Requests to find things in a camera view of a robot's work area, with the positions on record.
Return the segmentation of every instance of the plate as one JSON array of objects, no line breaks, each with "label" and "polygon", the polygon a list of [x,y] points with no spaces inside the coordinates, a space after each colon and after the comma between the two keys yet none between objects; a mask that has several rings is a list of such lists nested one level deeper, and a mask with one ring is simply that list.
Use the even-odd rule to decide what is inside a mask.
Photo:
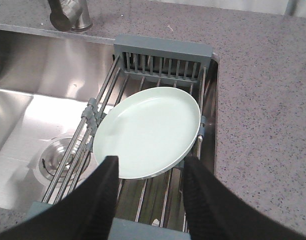
[{"label": "plate", "polygon": [[114,107],[99,125],[93,153],[100,164],[118,156],[119,177],[146,179],[179,163],[192,148],[201,113],[195,99],[175,87],[133,94]]}]

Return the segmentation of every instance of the countertop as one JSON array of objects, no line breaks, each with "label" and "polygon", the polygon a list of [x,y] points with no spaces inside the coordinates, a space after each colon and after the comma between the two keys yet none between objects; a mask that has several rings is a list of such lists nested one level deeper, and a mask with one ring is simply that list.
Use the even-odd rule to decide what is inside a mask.
[{"label": "countertop", "polygon": [[306,235],[306,18],[146,0],[89,0],[93,27],[56,31],[46,0],[0,0],[0,29],[112,43],[128,33],[219,56],[216,176]]}]

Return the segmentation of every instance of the dish rack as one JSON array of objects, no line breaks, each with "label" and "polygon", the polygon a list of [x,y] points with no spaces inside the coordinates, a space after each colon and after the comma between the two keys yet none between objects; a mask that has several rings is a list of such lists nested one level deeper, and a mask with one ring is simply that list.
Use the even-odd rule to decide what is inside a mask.
[{"label": "dish rack", "polygon": [[[104,110],[108,106],[109,100],[114,98],[114,106],[119,104],[129,85],[138,85],[138,91],[160,86],[180,88],[195,98],[202,114],[205,93],[210,87],[210,81],[206,82],[206,76],[212,52],[209,45],[200,43],[127,34],[117,36],[114,42],[113,64],[97,97],[89,99],[87,107],[81,115],[80,123],[48,185],[42,202],[49,203],[52,195],[55,195],[53,204],[56,204],[77,187],[92,152],[97,128],[106,116]],[[121,78],[120,91],[117,96],[113,96],[113,89],[117,85],[118,79]],[[64,180],[60,182],[63,170],[67,167],[72,150],[85,124],[86,131],[78,150],[70,162]],[[202,116],[200,129],[189,155],[201,157],[205,124],[206,119]],[[116,217],[188,232],[182,197],[183,166],[182,161],[166,173],[144,180],[120,179]],[[133,198],[131,201],[127,200],[130,199],[128,194],[131,194],[131,198]],[[161,200],[159,206],[156,204],[157,198]],[[124,216],[125,212],[132,208],[130,205],[135,206],[136,210]],[[176,219],[176,223],[171,224],[170,218]]]}]

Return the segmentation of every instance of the faucet base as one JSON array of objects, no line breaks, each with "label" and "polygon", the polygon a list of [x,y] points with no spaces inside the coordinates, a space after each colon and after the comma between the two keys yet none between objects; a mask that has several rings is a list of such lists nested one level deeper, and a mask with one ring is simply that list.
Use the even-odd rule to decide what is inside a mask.
[{"label": "faucet base", "polygon": [[89,30],[92,26],[93,26],[92,22],[88,26],[79,26],[79,27],[74,26],[74,27],[71,28],[71,31],[78,32],[78,33],[85,32],[85,31]]}]

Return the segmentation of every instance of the metal rod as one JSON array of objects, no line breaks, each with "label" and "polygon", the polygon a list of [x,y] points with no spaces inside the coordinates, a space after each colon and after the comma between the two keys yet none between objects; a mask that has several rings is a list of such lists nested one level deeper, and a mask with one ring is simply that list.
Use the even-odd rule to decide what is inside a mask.
[{"label": "metal rod", "polygon": [[114,107],[115,107],[116,105],[118,105],[118,104],[121,102],[121,99],[122,99],[123,93],[124,93],[124,91],[125,91],[125,88],[127,87],[129,78],[130,78],[130,76],[127,75],[127,77],[125,78],[125,80],[124,80],[124,82],[123,82],[123,85],[122,85],[122,87],[121,87],[121,90],[120,90],[119,93],[118,93],[118,96],[117,96],[117,99],[116,99],[116,101],[115,101]]},{"label": "metal rod", "polygon": [[128,52],[126,53],[126,67],[127,71],[130,72],[130,54]]},{"label": "metal rod", "polygon": [[[119,67],[119,68],[117,69],[115,75],[114,75],[114,78],[113,78],[113,80],[112,80],[112,83],[110,84],[110,86],[109,86],[109,88],[108,88],[108,91],[107,91],[106,96],[105,96],[105,98],[104,98],[104,100],[103,100],[103,103],[102,103],[102,105],[101,105],[101,108],[100,108],[100,110],[98,111],[100,116],[103,114],[104,109],[105,109],[105,107],[106,107],[107,104],[108,104],[108,101],[109,101],[110,96],[111,96],[111,94],[112,94],[113,88],[114,88],[114,86],[115,86],[115,84],[116,84],[116,82],[117,82],[117,80],[118,80],[118,77],[119,77],[120,72],[121,72],[121,68]],[[90,133],[91,133],[91,131],[90,131],[90,132],[87,132],[87,131],[86,131],[86,133],[85,133],[83,139],[84,139],[84,138],[88,138],[88,137],[90,136]],[[94,137],[92,136],[92,137],[91,137],[91,140],[90,140],[90,143],[93,143],[93,139],[94,139]],[[79,178],[80,178],[80,176],[81,176],[81,174],[82,174],[82,170],[83,170],[82,165],[85,165],[85,163],[84,163],[83,161],[79,164],[78,169],[77,169],[77,172],[76,172],[76,176],[78,176],[78,177],[77,177],[76,179],[75,179],[75,177],[74,177],[74,179],[73,179],[73,182],[75,182],[75,186],[76,186],[76,183],[78,182],[78,180],[79,180]],[[71,192],[75,189],[75,186],[74,186],[74,187],[72,187],[72,186],[73,186],[73,184],[71,184],[68,193],[71,193]]]},{"label": "metal rod", "polygon": [[196,70],[197,70],[197,63],[196,62],[194,62],[194,65],[193,65],[193,71],[192,71],[192,80],[195,78],[194,76],[195,76],[195,72],[196,72]]},{"label": "metal rod", "polygon": [[162,76],[162,57],[159,57],[159,67],[158,67],[158,76],[161,77]]},{"label": "metal rod", "polygon": [[106,106],[107,106],[107,104],[109,102],[110,96],[111,96],[111,94],[113,92],[113,88],[114,88],[115,84],[117,83],[117,80],[119,78],[120,72],[121,72],[121,68],[119,67],[117,69],[115,75],[114,75],[113,81],[112,81],[111,85],[109,86],[107,94],[106,94],[106,96],[105,96],[105,98],[103,100],[103,103],[102,103],[99,111],[98,111],[99,116],[102,116],[102,114],[104,112],[104,109],[106,108]]},{"label": "metal rod", "polygon": [[183,79],[184,79],[184,80],[187,78],[188,66],[189,66],[189,62],[188,62],[188,61],[185,61],[184,76],[183,76]]},{"label": "metal rod", "polygon": [[[207,73],[207,68],[204,66],[203,67],[203,78],[201,80],[201,87],[200,87],[199,99],[198,99],[198,105],[199,105],[199,110],[201,112],[201,115],[203,115],[203,101],[204,101],[204,92],[205,92],[206,73]],[[202,142],[203,142],[203,136],[202,135],[197,136],[197,140],[196,140],[196,157],[198,159],[201,158]]]},{"label": "metal rod", "polygon": [[79,124],[76,128],[76,131],[75,131],[75,133],[74,133],[74,135],[73,135],[73,137],[72,137],[72,139],[71,139],[71,141],[70,141],[70,143],[69,143],[69,145],[68,145],[68,147],[67,147],[67,149],[64,153],[64,156],[63,156],[63,158],[62,158],[62,160],[61,160],[61,162],[60,162],[60,164],[59,164],[59,166],[58,166],[58,168],[55,172],[55,175],[54,175],[54,177],[52,178],[51,182],[49,183],[49,185],[47,187],[47,190],[46,190],[46,192],[43,196],[43,199],[42,199],[42,203],[48,203],[50,201],[50,198],[51,198],[51,196],[54,192],[54,189],[55,189],[55,187],[56,187],[56,185],[57,185],[57,183],[58,183],[58,181],[59,181],[59,179],[62,175],[63,169],[65,168],[65,165],[66,165],[66,163],[67,163],[67,161],[68,161],[68,159],[69,159],[69,157],[72,153],[72,150],[73,150],[73,148],[74,148],[74,146],[75,146],[75,144],[76,144],[76,142],[77,142],[77,140],[80,136],[80,133],[81,133],[83,127],[84,127],[84,124],[86,122],[87,122],[86,117],[82,117],[82,119],[79,122]]},{"label": "metal rod", "polygon": [[138,73],[138,54],[133,53],[134,54],[134,69],[135,69],[135,73]]},{"label": "metal rod", "polygon": [[[94,139],[94,136],[91,137],[89,143],[92,144],[93,143],[93,139]],[[82,175],[82,171],[85,168],[85,164],[87,163],[87,159],[89,157],[89,154],[90,154],[90,150],[86,149],[84,154],[83,154],[82,161],[79,163],[79,165],[77,167],[77,171],[75,173],[75,176],[74,176],[74,178],[72,180],[71,185],[69,186],[67,194],[70,194],[71,192],[73,192],[73,190],[77,187],[78,181],[79,181],[79,179],[80,179],[80,177]]]},{"label": "metal rod", "polygon": [[142,55],[142,74],[145,74],[145,55]]},{"label": "metal rod", "polygon": [[140,214],[141,214],[141,210],[142,210],[142,206],[144,202],[144,195],[145,195],[145,192],[147,191],[147,187],[148,187],[148,179],[145,179],[143,181],[141,194],[139,196],[139,201],[138,201],[137,211],[136,211],[136,216],[135,216],[135,222],[138,222],[140,219]]},{"label": "metal rod", "polygon": [[171,77],[171,68],[172,68],[172,58],[168,60],[168,71],[167,71],[167,77]]},{"label": "metal rod", "polygon": [[187,221],[187,214],[184,212],[184,218],[183,218],[183,228],[182,232],[187,233],[188,232],[188,221]]},{"label": "metal rod", "polygon": [[166,213],[168,208],[168,199],[169,199],[169,193],[171,188],[171,179],[172,179],[172,173],[173,168],[166,172],[165,177],[165,189],[164,189],[164,199],[163,199],[163,205],[162,205],[162,213],[161,213],[161,221],[159,222],[159,227],[163,228],[166,221]]},{"label": "metal rod", "polygon": [[189,94],[190,94],[190,95],[193,94],[193,87],[194,87],[194,84],[191,83],[191,86],[189,87]]},{"label": "metal rod", "polygon": [[203,137],[201,135],[197,136],[197,139],[196,139],[196,157],[198,159],[201,159],[202,142],[203,142]]},{"label": "metal rod", "polygon": [[[101,89],[100,89],[100,91],[99,91],[99,93],[98,93],[98,95],[97,95],[97,97],[96,97],[96,103],[97,103],[97,104],[99,104],[101,98],[103,97],[103,94],[104,94],[104,92],[105,92],[105,89],[107,88],[107,86],[108,86],[108,84],[109,84],[109,81],[110,81],[110,78],[112,77],[113,71],[114,71],[114,69],[115,69],[115,67],[116,67],[116,65],[117,65],[117,63],[118,63],[118,59],[119,59],[119,56],[117,56],[117,58],[115,58],[115,60],[114,60],[114,62],[113,62],[113,64],[112,64],[110,70],[108,71],[108,74],[107,74],[107,76],[106,76],[106,78],[105,78],[105,80],[104,80],[103,86],[101,87]],[[114,76],[113,83],[116,82],[117,76],[119,76],[120,71],[121,71],[121,68],[118,68],[118,69],[117,69],[117,72],[116,72],[116,74],[115,74],[115,76]],[[107,104],[107,101],[106,101],[106,103],[103,103],[103,104],[102,104],[102,106],[101,106],[102,112],[101,112],[101,110],[100,110],[100,112],[101,112],[100,114],[103,113],[103,111],[104,111],[103,106],[105,107],[106,104]],[[83,123],[83,126],[84,126],[84,124],[86,123],[87,119],[86,119],[85,117],[83,117],[83,119],[82,119],[82,120],[83,120],[83,122],[84,122],[84,123]],[[76,131],[75,131],[75,133],[74,133],[74,136],[73,136],[73,138],[72,138],[70,144],[72,143],[72,141],[73,141],[75,135],[77,135],[77,133],[78,133],[78,136],[80,135],[81,131],[79,132],[78,129],[79,129],[79,127],[77,127],[77,129],[76,129]],[[86,133],[85,133],[84,137],[88,138],[89,135],[90,135],[90,134],[86,134]],[[67,154],[67,152],[65,152],[65,154],[64,154],[64,156],[63,156],[63,159],[62,159],[62,161],[61,161],[61,163],[60,163],[60,166],[59,166],[59,170],[60,170],[59,176],[61,176],[62,171],[63,171],[63,169],[64,169],[64,166],[65,166],[66,162],[67,162],[68,159],[69,159],[68,157],[66,157],[66,154]],[[76,172],[76,174],[75,174],[75,176],[74,176],[74,179],[73,179],[73,181],[76,181],[76,183],[77,183],[77,181],[78,181],[79,178],[80,178],[79,175],[81,175],[82,170],[83,170],[83,167],[84,167],[84,163],[83,163],[83,161],[82,161],[82,162],[79,164],[78,169],[77,169],[77,172]],[[52,189],[52,191],[51,191],[50,194],[48,194],[49,191],[46,191],[45,196],[44,196],[44,198],[43,198],[43,200],[42,200],[43,203],[49,202],[50,197],[51,197],[51,195],[52,195],[52,193],[53,193],[53,191],[54,191],[54,189],[55,189],[55,186],[56,186],[56,183],[55,183],[55,185],[54,185],[54,187],[53,187],[53,189]],[[71,184],[68,193],[70,193],[71,191],[73,191],[74,188],[75,188],[75,187],[73,187],[73,184]]]},{"label": "metal rod", "polygon": [[96,104],[97,104],[97,105],[99,104],[101,98],[103,97],[104,91],[105,91],[105,89],[107,88],[107,86],[108,86],[108,84],[109,84],[109,81],[110,81],[110,79],[111,79],[111,77],[112,77],[113,71],[114,71],[115,67],[116,67],[117,64],[118,64],[119,58],[120,58],[120,56],[117,56],[117,57],[115,58],[115,60],[114,60],[114,62],[113,62],[113,64],[112,64],[112,66],[111,66],[111,68],[110,68],[109,71],[108,71],[108,74],[106,75],[106,78],[105,78],[105,80],[104,80],[104,82],[103,82],[103,85],[102,85],[102,87],[101,87],[101,89],[100,89],[100,91],[99,91],[99,93],[98,93],[98,95],[97,95],[97,97],[96,97]]},{"label": "metal rod", "polygon": [[177,60],[177,63],[176,63],[176,74],[175,74],[175,78],[176,79],[179,77],[179,71],[180,71],[180,60]]},{"label": "metal rod", "polygon": [[203,101],[204,101],[204,88],[205,88],[205,78],[207,74],[207,67],[203,67],[203,78],[202,78],[202,83],[201,83],[201,90],[200,90],[200,95],[199,95],[199,100],[198,100],[198,105],[199,105],[199,110],[202,114],[203,112]]},{"label": "metal rod", "polygon": [[144,82],[145,82],[145,77],[143,76],[142,79],[141,79],[141,84],[139,85],[139,89],[138,89],[139,92],[142,91],[143,86],[144,86]]},{"label": "metal rod", "polygon": [[117,199],[116,199],[116,205],[118,205],[120,198],[121,198],[121,192],[122,192],[122,188],[124,186],[125,183],[125,179],[120,179],[119,183],[118,183],[118,189],[117,189]]},{"label": "metal rod", "polygon": [[88,127],[87,130],[86,130],[86,133],[84,134],[83,139],[82,139],[82,141],[81,141],[81,143],[80,143],[80,145],[77,149],[77,152],[75,153],[73,161],[70,164],[70,167],[67,171],[67,174],[66,174],[66,176],[65,176],[65,178],[64,178],[64,180],[63,180],[63,182],[62,182],[62,184],[61,184],[61,186],[60,186],[60,188],[57,192],[57,195],[56,195],[55,200],[54,200],[54,204],[57,204],[59,201],[61,201],[61,199],[64,195],[64,192],[65,192],[65,190],[68,186],[68,183],[69,183],[69,181],[72,177],[73,171],[74,171],[74,169],[75,169],[75,167],[76,167],[76,165],[77,165],[77,163],[80,159],[80,156],[81,156],[83,150],[85,149],[85,145],[87,143],[87,140],[89,138],[89,135],[90,135],[91,131],[92,131],[92,129]]},{"label": "metal rod", "polygon": [[153,75],[153,58],[154,58],[153,56],[149,57],[149,61],[150,61],[150,64],[149,64],[150,65],[149,74],[150,75]]}]

